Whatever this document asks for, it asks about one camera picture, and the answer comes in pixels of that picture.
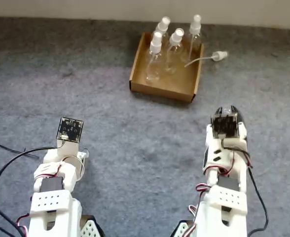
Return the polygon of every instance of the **cardboard box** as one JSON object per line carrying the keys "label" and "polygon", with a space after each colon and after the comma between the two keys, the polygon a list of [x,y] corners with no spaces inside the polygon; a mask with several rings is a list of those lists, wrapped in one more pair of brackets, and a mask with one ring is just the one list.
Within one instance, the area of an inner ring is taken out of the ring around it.
{"label": "cardboard box", "polygon": [[[130,90],[191,103],[198,90],[201,61],[197,61],[186,68],[182,67],[184,66],[182,63],[174,75],[165,73],[158,81],[149,83],[146,81],[145,75],[145,56],[150,45],[150,38],[151,33],[142,34],[130,75]],[[194,52],[194,58],[202,56],[203,45],[198,52]]]}

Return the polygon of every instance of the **white bracket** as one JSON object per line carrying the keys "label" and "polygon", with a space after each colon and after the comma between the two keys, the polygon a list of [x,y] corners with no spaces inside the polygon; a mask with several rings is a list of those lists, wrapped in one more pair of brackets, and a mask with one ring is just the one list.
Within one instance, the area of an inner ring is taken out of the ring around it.
{"label": "white bracket", "polygon": [[182,237],[187,229],[189,229],[188,224],[186,222],[181,222],[176,230],[174,237]]}
{"label": "white bracket", "polygon": [[80,234],[81,237],[100,237],[98,228],[93,220],[86,222]]}
{"label": "white bracket", "polygon": [[208,197],[210,206],[227,206],[241,214],[247,214],[247,196],[243,192],[214,185],[211,187]]}

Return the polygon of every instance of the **robotic arm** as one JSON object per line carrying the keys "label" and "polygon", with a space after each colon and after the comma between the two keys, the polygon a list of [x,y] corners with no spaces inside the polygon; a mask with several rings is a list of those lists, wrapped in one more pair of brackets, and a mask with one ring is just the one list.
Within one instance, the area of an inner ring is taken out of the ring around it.
{"label": "robotic arm", "polygon": [[34,172],[34,194],[30,210],[29,237],[103,237],[93,216],[80,226],[82,207],[71,192],[79,181],[89,158],[88,150],[79,152],[83,121],[61,118],[57,149],[48,150]]}
{"label": "robotic arm", "polygon": [[246,178],[252,166],[243,117],[234,106],[220,107],[206,131],[202,170],[207,184],[196,186],[200,200],[188,208],[194,220],[180,221],[171,237],[247,237]]}

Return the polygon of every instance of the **spray bottle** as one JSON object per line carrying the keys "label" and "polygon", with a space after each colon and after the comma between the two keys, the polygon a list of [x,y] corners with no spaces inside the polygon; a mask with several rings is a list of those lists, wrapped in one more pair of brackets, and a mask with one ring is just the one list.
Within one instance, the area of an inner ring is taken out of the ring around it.
{"label": "spray bottle", "polygon": [[159,31],[162,37],[162,45],[164,46],[166,42],[168,42],[169,35],[168,35],[168,26],[170,24],[170,18],[168,16],[164,16],[161,21],[157,24],[155,31]]}
{"label": "spray bottle", "polygon": [[162,34],[160,31],[153,33],[153,39],[150,42],[149,50],[146,55],[146,80],[147,82],[157,81],[160,78],[162,68],[161,41]]}
{"label": "spray bottle", "polygon": [[181,43],[184,31],[177,28],[169,39],[169,44],[166,51],[166,71],[173,74],[179,66],[180,57],[183,53],[183,46]]}
{"label": "spray bottle", "polygon": [[187,44],[187,51],[183,54],[182,60],[188,63],[194,58],[193,52],[198,52],[201,46],[201,16],[194,15],[188,32],[184,36]]}

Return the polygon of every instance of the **red wire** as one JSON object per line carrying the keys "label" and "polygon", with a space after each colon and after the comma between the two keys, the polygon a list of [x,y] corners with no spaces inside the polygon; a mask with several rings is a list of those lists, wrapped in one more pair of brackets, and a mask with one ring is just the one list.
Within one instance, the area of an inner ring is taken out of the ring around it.
{"label": "red wire", "polygon": [[18,217],[18,219],[16,220],[16,225],[18,226],[18,225],[19,225],[19,222],[21,221],[21,219],[26,218],[26,217],[28,217],[28,216],[30,216],[29,213],[27,213],[27,214],[25,214],[25,215],[22,215],[22,216]]}
{"label": "red wire", "polygon": [[36,177],[36,179],[37,179],[38,177],[40,177],[40,176],[56,177],[57,174],[58,174],[58,172],[60,171],[61,166],[62,166],[61,164],[58,166],[57,171],[56,171],[55,174],[39,174],[39,175]]}

